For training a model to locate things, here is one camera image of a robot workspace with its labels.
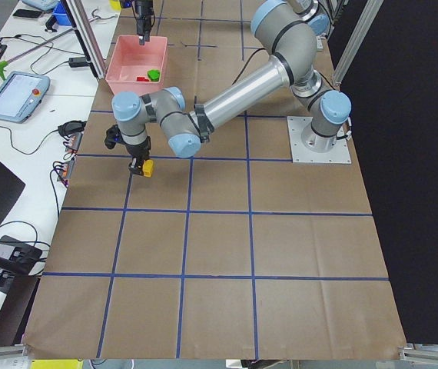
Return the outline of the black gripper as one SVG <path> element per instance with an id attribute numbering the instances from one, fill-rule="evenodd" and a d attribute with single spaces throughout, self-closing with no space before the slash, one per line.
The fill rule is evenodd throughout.
<path id="1" fill-rule="evenodd" d="M 151 137 L 147 136 L 143 142 L 137 145 L 131 145 L 130 143 L 127 143 L 125 139 L 126 137 L 123 136 L 122 140 L 124 142 L 124 146 L 126 147 L 127 152 L 133 157 L 128 169 L 133 175 L 143 175 L 144 159 L 150 158 Z"/>
<path id="2" fill-rule="evenodd" d="M 154 2 L 152 0 L 137 0 L 134 3 L 137 19 L 137 34 L 150 35 L 154 24 Z"/>

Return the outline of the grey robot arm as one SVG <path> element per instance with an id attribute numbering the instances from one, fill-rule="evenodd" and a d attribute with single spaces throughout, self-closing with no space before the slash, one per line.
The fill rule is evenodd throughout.
<path id="1" fill-rule="evenodd" d="M 265 1 L 254 13 L 251 32 L 269 54 L 265 65 L 218 96 L 186 112 L 177 87 L 137 95 L 122 91 L 111 101 L 115 124 L 106 131 L 105 146 L 123 145 L 131 156 L 134 175 L 150 177 L 151 139 L 146 126 L 157 124 L 178 158 L 191 158 L 214 131 L 279 88 L 289 88 L 312 114 L 302 131 L 304 146 L 324 153 L 341 138 L 340 127 L 350 120 L 352 104 L 343 92 L 330 88 L 314 69 L 317 40 L 314 30 L 286 1 Z"/>

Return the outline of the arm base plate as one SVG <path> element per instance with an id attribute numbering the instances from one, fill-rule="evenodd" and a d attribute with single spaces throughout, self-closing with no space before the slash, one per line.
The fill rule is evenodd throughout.
<path id="1" fill-rule="evenodd" d="M 352 163 L 343 128 L 333 137 L 317 135 L 312 117 L 288 116 L 290 151 L 294 164 L 350 165 Z"/>

